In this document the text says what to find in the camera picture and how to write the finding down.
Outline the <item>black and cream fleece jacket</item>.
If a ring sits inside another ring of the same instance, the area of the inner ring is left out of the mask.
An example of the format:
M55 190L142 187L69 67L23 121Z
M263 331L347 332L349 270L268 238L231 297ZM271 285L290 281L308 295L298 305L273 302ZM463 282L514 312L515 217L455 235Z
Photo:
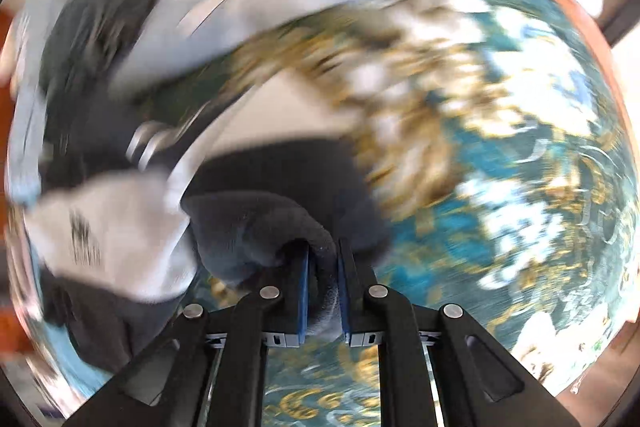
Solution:
M43 317L115 373L160 333L199 269L240 291L310 250L308 332L338 333L346 241L375 263L390 231L328 114L293 79L203 104L181 126L107 91L156 0L70 0L41 53L52 154L24 216Z

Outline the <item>orange wooden headboard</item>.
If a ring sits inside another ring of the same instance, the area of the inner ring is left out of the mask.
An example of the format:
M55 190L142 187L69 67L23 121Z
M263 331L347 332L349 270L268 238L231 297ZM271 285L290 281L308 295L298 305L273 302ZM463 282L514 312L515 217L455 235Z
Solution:
M10 297L8 255L4 230L9 223L9 206L4 195L4 161L8 149L9 132L14 113L10 90L1 79L1 361L15 360L32 352L32 342L18 321Z

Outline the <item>teal floral bed blanket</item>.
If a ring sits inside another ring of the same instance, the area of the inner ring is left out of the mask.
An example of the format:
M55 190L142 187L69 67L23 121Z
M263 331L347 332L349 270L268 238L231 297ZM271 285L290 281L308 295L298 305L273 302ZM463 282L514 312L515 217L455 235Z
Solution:
M638 165L625 113L553 0L360 0L128 84L179 124L290 72L329 138L213 156L191 195L295 200L419 305L457 301L554 395L637 306Z

